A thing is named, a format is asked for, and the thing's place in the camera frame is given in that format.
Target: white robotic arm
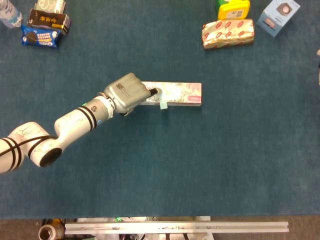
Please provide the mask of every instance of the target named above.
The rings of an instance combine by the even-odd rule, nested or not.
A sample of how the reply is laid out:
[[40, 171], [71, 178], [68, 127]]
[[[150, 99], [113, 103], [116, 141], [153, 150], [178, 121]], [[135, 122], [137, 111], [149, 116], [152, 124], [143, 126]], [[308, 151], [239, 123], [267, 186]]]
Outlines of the white robotic arm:
[[37, 166], [45, 167], [60, 157], [75, 140], [113, 117], [127, 115], [147, 98], [158, 93], [148, 90], [133, 73], [106, 87], [91, 101], [55, 121], [57, 136], [52, 136], [36, 122], [28, 122], [0, 138], [0, 173], [17, 169], [27, 155]]

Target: yellow container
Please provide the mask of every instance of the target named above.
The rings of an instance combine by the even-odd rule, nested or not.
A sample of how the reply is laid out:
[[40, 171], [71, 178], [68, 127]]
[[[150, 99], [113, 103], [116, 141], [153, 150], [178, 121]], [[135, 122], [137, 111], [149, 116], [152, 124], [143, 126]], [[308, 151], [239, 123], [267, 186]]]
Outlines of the yellow container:
[[218, 20], [245, 19], [249, 10], [249, 0], [216, 0]]

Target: plastic bottle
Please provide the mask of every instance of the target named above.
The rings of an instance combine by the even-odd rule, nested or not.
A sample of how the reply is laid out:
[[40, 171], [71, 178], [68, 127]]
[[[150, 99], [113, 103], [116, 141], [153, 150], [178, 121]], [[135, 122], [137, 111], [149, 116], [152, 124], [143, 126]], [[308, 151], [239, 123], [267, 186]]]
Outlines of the plastic bottle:
[[0, 0], [0, 20], [10, 29], [18, 28], [21, 26], [23, 16], [9, 0]]

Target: oreo cookie package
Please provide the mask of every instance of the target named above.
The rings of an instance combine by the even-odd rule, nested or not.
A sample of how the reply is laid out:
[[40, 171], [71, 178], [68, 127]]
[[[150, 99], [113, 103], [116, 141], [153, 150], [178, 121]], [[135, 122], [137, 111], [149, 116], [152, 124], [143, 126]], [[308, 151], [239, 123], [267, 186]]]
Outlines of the oreo cookie package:
[[40, 29], [25, 25], [21, 26], [21, 30], [21, 43], [24, 46], [36, 45], [58, 48], [57, 40], [61, 33], [61, 30]]

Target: yellow lid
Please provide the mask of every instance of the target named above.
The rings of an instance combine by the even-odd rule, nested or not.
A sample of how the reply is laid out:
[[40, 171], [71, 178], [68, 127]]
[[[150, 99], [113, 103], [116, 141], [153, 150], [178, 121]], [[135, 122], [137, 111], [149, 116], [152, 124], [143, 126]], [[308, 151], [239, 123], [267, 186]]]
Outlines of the yellow lid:
[[218, 20], [245, 19], [249, 13], [249, 0], [230, 0], [229, 3], [220, 6]]

